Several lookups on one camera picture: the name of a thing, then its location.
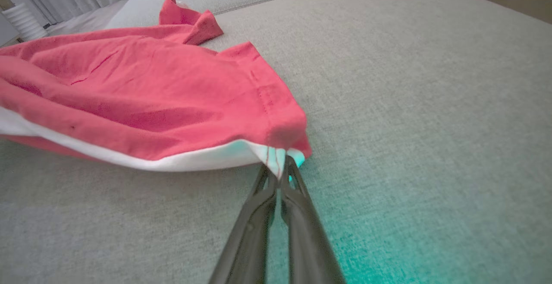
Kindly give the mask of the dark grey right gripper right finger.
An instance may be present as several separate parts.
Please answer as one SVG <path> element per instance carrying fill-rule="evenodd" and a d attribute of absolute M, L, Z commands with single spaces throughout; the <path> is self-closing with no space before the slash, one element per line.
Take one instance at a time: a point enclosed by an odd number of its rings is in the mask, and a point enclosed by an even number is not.
<path fill-rule="evenodd" d="M 289 284 L 346 284 L 294 158 L 280 180 L 282 218 L 288 226 Z"/>

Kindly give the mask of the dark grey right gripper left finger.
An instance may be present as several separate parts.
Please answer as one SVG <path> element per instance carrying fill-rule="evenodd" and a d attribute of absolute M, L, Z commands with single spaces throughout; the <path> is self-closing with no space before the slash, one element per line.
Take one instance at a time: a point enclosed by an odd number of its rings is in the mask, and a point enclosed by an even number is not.
<path fill-rule="evenodd" d="M 209 284 L 266 284 L 268 237 L 275 214 L 276 192 L 276 176 L 262 166 Z"/>

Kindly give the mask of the red and white garment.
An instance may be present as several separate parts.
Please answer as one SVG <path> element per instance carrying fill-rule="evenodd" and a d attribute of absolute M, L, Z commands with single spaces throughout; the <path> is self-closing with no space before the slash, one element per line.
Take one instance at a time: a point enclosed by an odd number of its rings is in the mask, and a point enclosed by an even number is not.
<path fill-rule="evenodd" d="M 210 11 L 165 0 L 145 28 L 0 49 L 0 136 L 47 151 L 181 172 L 312 155 L 306 115 L 251 42 L 221 52 Z"/>

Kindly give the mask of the white ribbed plant pot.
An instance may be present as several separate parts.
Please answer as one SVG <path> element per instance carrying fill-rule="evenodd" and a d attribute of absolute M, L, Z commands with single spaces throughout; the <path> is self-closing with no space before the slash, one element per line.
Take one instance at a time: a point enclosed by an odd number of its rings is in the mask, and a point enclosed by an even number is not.
<path fill-rule="evenodd" d="M 36 17 L 25 3 L 20 3 L 2 14 L 17 29 L 20 38 L 24 41 L 32 41 L 48 36 L 48 32 L 40 25 Z"/>

